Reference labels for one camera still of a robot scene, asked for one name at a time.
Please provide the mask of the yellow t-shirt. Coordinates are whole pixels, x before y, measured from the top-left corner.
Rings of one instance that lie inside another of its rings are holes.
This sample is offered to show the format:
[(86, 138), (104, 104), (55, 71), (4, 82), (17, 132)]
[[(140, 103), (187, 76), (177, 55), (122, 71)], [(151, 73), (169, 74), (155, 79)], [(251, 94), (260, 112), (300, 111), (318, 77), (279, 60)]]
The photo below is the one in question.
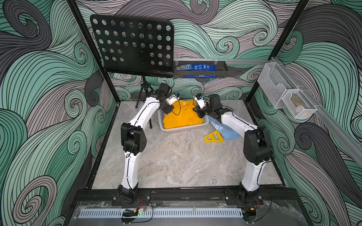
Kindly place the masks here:
[(174, 129), (203, 123), (203, 119), (199, 118), (196, 112), (193, 111), (194, 104), (192, 100), (176, 101), (172, 104), (173, 111), (164, 115), (163, 125), (165, 129)]

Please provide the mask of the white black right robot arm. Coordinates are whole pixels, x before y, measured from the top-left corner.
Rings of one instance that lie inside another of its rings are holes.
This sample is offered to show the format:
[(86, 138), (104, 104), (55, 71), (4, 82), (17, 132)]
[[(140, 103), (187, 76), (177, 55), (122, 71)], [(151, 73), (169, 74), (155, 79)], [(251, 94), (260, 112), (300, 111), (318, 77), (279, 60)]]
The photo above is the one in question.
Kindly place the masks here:
[(208, 96), (208, 101), (204, 100), (203, 95), (198, 94), (194, 96), (193, 104), (193, 111), (199, 118), (208, 115), (230, 127), (243, 138), (243, 153), (247, 165), (240, 183), (238, 199), (241, 203), (255, 201), (260, 192), (261, 174), (272, 156), (272, 142), (268, 129), (253, 125), (235, 115), (231, 107), (221, 104), (217, 94)]

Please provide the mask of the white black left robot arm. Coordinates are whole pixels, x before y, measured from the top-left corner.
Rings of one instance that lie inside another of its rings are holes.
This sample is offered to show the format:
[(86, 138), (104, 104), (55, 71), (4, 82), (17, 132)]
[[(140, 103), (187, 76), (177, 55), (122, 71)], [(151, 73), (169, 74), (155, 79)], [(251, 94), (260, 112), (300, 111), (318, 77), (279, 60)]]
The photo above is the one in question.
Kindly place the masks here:
[(144, 129), (153, 114), (160, 108), (173, 110), (178, 98), (170, 93), (171, 87), (161, 83), (157, 90), (146, 95), (144, 105), (128, 123), (121, 125), (121, 145), (125, 155), (124, 172), (121, 184), (114, 196), (114, 205), (133, 205), (137, 202), (138, 171), (141, 153), (147, 145)]

